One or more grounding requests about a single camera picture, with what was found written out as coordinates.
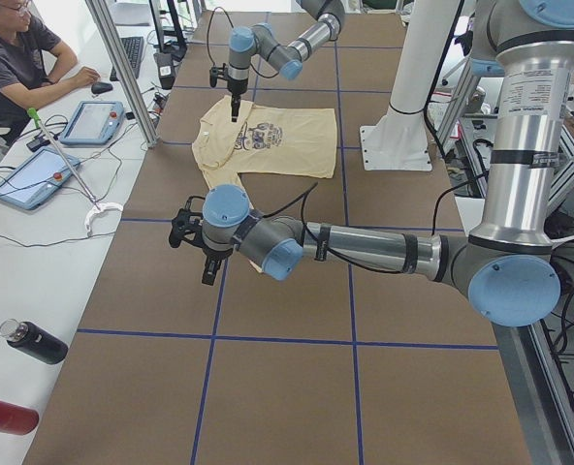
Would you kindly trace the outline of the robot arm grey silver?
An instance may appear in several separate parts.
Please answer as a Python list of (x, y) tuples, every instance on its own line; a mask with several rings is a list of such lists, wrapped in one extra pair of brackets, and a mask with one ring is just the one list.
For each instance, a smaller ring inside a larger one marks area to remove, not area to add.
[(276, 280), (301, 258), (336, 257), (389, 274), (421, 274), (456, 288), (500, 326), (528, 326), (560, 296), (544, 231), (548, 196), (574, 68), (574, 1), (481, 1), (474, 58), (503, 71), (482, 218), (466, 236), (366, 231), (251, 208), (233, 184), (212, 188), (195, 243), (205, 253), (203, 282), (239, 252)]
[(261, 56), (284, 78), (293, 80), (302, 71), (303, 62), (324, 43), (338, 38), (345, 16), (340, 1), (302, 0), (298, 5), (315, 19), (315, 23), (287, 46), (275, 38), (266, 23), (232, 29), (229, 61), (220, 68), (212, 68), (210, 72), (211, 85), (215, 85), (219, 79), (227, 82), (227, 89), (231, 93), (232, 122), (239, 118), (241, 96), (247, 91), (249, 69), (255, 55)]

